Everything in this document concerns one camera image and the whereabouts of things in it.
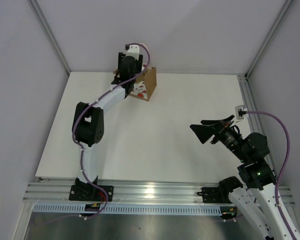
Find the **watermelon print canvas bag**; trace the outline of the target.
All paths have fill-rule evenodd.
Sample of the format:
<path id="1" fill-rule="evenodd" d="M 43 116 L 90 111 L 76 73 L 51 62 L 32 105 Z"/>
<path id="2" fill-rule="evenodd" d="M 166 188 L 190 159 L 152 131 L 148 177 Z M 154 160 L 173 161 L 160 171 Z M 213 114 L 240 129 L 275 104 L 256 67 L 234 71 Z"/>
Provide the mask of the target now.
<path id="1" fill-rule="evenodd" d="M 143 55 L 142 71 L 136 76 L 121 80 L 118 76 L 118 68 L 113 72 L 114 79 L 112 85 L 120 85 L 125 89 L 126 96 L 132 96 L 144 101 L 149 101 L 157 86 L 157 70 L 151 66 L 150 52 L 142 43 L 131 43 L 140 46 L 140 55 Z"/>

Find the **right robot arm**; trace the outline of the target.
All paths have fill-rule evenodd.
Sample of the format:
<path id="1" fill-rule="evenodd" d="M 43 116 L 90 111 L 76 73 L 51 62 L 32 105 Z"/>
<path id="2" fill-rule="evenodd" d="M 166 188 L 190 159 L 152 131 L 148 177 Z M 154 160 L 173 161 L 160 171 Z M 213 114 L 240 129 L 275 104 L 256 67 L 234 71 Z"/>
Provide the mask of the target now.
<path id="1" fill-rule="evenodd" d="M 264 240 L 300 240 L 279 194 L 279 179 L 265 160 L 268 140 L 258 132 L 242 137 L 234 115 L 221 120 L 202 120 L 190 129 L 202 144 L 222 143 L 241 162 L 239 177 L 231 176 L 218 184 L 218 198 L 231 202 Z"/>

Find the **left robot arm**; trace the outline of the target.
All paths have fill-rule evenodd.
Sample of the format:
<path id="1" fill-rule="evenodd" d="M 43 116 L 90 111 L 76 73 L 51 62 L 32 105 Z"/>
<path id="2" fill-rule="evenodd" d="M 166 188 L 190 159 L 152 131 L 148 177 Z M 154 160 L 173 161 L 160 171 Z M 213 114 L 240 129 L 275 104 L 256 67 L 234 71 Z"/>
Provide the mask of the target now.
<path id="1" fill-rule="evenodd" d="M 132 92 L 137 75 L 144 69 L 142 63 L 140 47 L 136 44 L 128 46 L 126 53 L 119 53 L 117 73 L 110 89 L 93 103 L 79 102 L 76 105 L 72 140 L 79 145 L 81 151 L 80 173 L 74 186 L 80 189 L 81 196 L 88 201 L 94 200 L 98 195 L 98 188 L 91 184 L 98 179 L 97 161 L 93 160 L 93 152 L 104 135 L 105 114 Z"/>

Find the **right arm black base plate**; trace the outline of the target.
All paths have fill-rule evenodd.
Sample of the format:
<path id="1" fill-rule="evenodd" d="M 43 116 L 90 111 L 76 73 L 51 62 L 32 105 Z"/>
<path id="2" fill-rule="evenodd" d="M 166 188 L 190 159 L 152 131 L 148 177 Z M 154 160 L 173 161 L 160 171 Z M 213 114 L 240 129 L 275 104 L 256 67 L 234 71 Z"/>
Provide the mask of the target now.
<path id="1" fill-rule="evenodd" d="M 200 191 L 196 193 L 197 196 L 202 197 L 202 201 L 205 204 L 230 204 L 230 200 L 225 196 L 222 196 L 217 187 L 202 187 Z"/>

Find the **left aluminium frame post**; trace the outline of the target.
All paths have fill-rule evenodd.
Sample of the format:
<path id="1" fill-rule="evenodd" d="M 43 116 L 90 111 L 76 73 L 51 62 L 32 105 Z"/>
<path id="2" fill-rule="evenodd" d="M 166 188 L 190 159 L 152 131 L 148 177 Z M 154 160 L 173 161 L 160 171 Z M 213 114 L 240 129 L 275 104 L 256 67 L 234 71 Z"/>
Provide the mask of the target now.
<path id="1" fill-rule="evenodd" d="M 35 18 L 37 19 L 43 33 L 45 34 L 54 54 L 56 55 L 58 61 L 62 65 L 64 71 L 68 76 L 71 74 L 71 68 L 68 64 L 68 61 L 65 58 L 65 55 L 53 33 L 50 24 L 47 21 L 47 18 L 41 9 L 37 0 L 27 0 L 28 5 L 30 6 Z"/>

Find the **aluminium frame post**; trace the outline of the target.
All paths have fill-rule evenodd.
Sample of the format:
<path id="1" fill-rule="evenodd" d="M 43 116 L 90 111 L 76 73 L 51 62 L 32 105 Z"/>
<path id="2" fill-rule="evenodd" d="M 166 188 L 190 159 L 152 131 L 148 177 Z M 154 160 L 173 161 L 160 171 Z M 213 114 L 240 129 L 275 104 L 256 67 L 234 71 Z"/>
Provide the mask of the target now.
<path id="1" fill-rule="evenodd" d="M 47 21 L 47 18 L 41 9 L 37 0 L 27 0 L 28 5 L 30 6 L 35 18 L 37 19 L 43 33 L 45 34 L 54 54 L 56 55 L 58 61 L 62 65 L 64 71 L 68 76 L 71 74 L 71 68 L 68 64 L 68 61 L 65 58 L 65 55 L 53 33 L 50 24 Z"/>
<path id="2" fill-rule="evenodd" d="M 247 72 L 245 74 L 245 78 L 248 81 L 251 77 L 252 73 L 262 60 L 265 55 L 267 49 L 270 47 L 272 41 L 274 40 L 276 34 L 279 32 L 281 26 L 283 25 L 285 19 L 293 8 L 296 0 L 285 0 L 282 7 L 280 8 L 278 14 L 276 15 L 274 22 L 271 24 L 265 38 L 263 39 L 261 46 L 259 47 L 255 57 L 253 58 L 251 64 L 249 65 Z"/>

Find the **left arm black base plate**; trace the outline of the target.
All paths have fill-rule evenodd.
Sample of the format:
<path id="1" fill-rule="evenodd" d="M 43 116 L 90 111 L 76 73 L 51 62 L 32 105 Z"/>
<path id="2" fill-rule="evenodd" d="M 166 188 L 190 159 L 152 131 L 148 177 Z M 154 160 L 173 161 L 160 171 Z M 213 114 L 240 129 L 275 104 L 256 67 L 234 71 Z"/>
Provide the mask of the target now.
<path id="1" fill-rule="evenodd" d="M 113 185 L 99 185 L 98 177 L 96 177 L 92 183 L 102 188 L 108 194 L 108 201 L 112 201 L 114 193 Z M 80 179 L 77 177 L 74 181 L 74 184 L 70 188 L 68 199 L 70 201 L 82 202 L 105 202 L 106 195 L 103 191 L 95 188 L 90 183 L 80 181 Z"/>

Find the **right aluminium frame post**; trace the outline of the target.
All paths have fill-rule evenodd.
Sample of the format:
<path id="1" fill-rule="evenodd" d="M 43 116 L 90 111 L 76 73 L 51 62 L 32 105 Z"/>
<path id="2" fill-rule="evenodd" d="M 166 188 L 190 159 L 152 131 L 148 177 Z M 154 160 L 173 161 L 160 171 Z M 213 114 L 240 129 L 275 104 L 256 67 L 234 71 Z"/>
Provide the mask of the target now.
<path id="1" fill-rule="evenodd" d="M 270 47 L 272 41 L 274 40 L 276 34 L 279 32 L 281 26 L 283 25 L 285 19 L 293 8 L 296 0 L 285 0 L 282 7 L 280 8 L 278 14 L 276 15 L 274 22 L 271 24 L 265 38 L 263 39 L 261 46 L 259 47 L 255 57 L 253 58 L 251 64 L 249 65 L 247 72 L 245 74 L 245 78 L 248 81 L 251 77 L 252 73 L 262 60 L 265 55 L 267 49 Z"/>

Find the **aluminium mounting rail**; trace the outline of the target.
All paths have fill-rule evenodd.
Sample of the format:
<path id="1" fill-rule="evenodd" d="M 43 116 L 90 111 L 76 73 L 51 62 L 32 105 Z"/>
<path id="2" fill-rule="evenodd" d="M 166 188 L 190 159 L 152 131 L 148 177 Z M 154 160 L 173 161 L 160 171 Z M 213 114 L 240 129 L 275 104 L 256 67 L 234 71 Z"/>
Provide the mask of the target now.
<path id="1" fill-rule="evenodd" d="M 22 201 L 25 203 L 68 203 L 75 180 L 42 178 L 28 183 Z M 217 187 L 217 183 L 155 182 L 134 180 L 98 180 L 103 186 L 113 186 L 112 204 L 186 205 L 202 204 L 197 195 L 202 187 Z"/>

